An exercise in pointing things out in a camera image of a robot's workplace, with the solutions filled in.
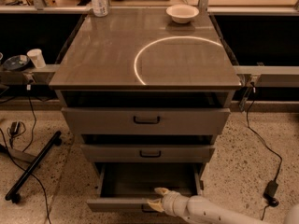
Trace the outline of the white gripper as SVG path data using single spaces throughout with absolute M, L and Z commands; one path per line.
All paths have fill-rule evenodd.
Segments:
M 157 194 L 162 195 L 163 199 L 147 200 L 150 208 L 160 213 L 165 211 L 172 217 L 187 217 L 189 215 L 188 197 L 167 188 L 155 188 L 154 190 Z

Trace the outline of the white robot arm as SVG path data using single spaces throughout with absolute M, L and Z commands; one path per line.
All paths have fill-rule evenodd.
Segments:
M 186 197 L 167 188 L 155 188 L 161 198 L 148 200 L 155 211 L 181 217 L 189 224 L 270 224 L 235 211 L 224 209 L 201 195 Z

